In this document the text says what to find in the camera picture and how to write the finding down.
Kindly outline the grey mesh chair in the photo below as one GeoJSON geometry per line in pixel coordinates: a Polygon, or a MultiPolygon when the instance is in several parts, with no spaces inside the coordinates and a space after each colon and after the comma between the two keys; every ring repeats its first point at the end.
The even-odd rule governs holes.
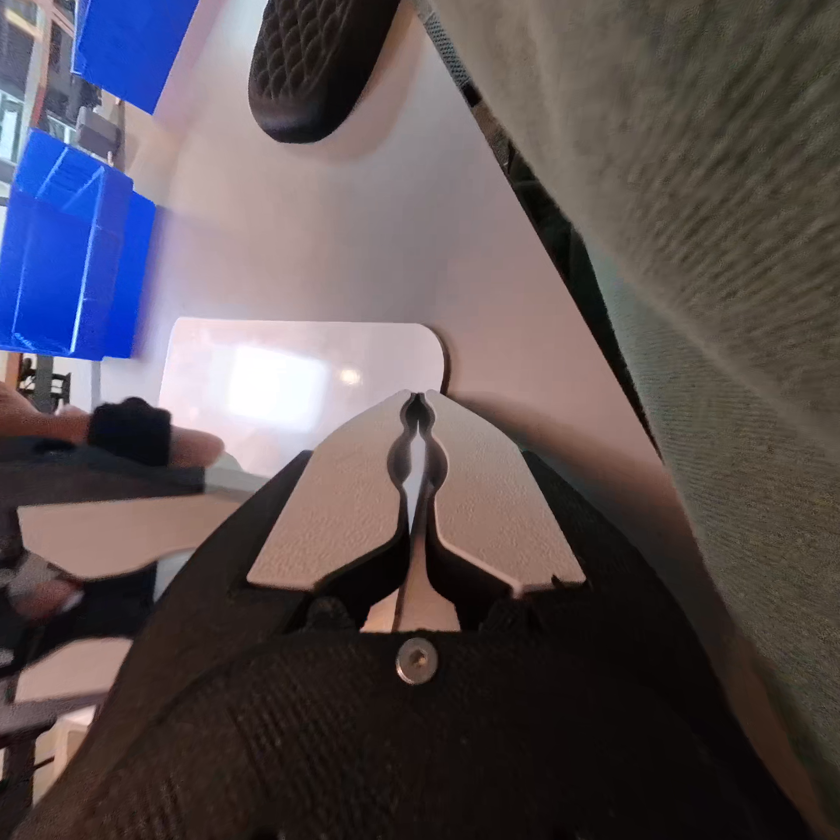
{"type": "Polygon", "coordinates": [[[448,71],[463,99],[472,109],[481,102],[481,96],[465,68],[451,38],[442,26],[439,15],[430,1],[413,1],[416,13],[428,37],[448,71]]]}

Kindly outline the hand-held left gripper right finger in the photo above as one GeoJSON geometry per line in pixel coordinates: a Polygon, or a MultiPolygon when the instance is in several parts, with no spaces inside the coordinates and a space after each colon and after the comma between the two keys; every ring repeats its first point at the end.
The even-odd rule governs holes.
{"type": "Polygon", "coordinates": [[[585,583],[585,573],[524,456],[483,417],[427,391],[429,451],[443,475],[432,496],[432,523],[446,557],[464,562],[515,597],[554,583],[585,583]]]}

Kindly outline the white whiteboard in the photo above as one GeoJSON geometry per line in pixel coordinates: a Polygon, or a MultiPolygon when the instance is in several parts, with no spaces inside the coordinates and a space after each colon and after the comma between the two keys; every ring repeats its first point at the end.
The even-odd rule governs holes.
{"type": "MultiPolygon", "coordinates": [[[[413,323],[179,318],[153,404],[221,438],[232,466],[266,479],[394,393],[445,389],[448,358],[413,323]]],[[[164,582],[189,552],[161,559],[164,582]]]]}

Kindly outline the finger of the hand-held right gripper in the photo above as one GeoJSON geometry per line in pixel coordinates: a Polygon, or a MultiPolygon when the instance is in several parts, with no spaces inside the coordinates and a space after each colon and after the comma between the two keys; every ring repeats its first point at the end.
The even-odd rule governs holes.
{"type": "Polygon", "coordinates": [[[140,570],[200,546],[245,492],[20,507],[26,549],[83,580],[140,570]]]}
{"type": "Polygon", "coordinates": [[[126,638],[99,638],[60,647],[22,670],[13,703],[73,697],[102,701],[132,645],[126,638]]]}

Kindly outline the blue plastic bin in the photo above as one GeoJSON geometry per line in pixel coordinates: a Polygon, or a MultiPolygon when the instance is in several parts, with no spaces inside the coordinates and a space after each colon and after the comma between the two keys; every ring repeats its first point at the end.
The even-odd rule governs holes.
{"type": "Polygon", "coordinates": [[[197,1],[78,1],[72,72],[152,115],[197,1]]]}
{"type": "Polygon", "coordinates": [[[2,350],[130,358],[155,212],[132,178],[32,129],[3,229],[2,350]]]}

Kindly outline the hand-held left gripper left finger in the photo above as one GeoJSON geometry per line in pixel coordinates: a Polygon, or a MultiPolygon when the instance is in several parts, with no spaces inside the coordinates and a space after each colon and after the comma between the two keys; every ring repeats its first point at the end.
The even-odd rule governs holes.
{"type": "Polygon", "coordinates": [[[316,447],[248,571],[251,585],[314,592],[406,525],[412,392],[354,416],[316,447]]]}

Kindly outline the black honeycomb pad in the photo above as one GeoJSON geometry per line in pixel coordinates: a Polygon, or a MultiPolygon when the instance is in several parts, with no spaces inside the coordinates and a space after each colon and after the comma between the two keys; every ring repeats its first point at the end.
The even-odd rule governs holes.
{"type": "Polygon", "coordinates": [[[248,74],[248,105],[276,142],[310,144],[351,114],[398,1],[268,1],[248,74]]]}

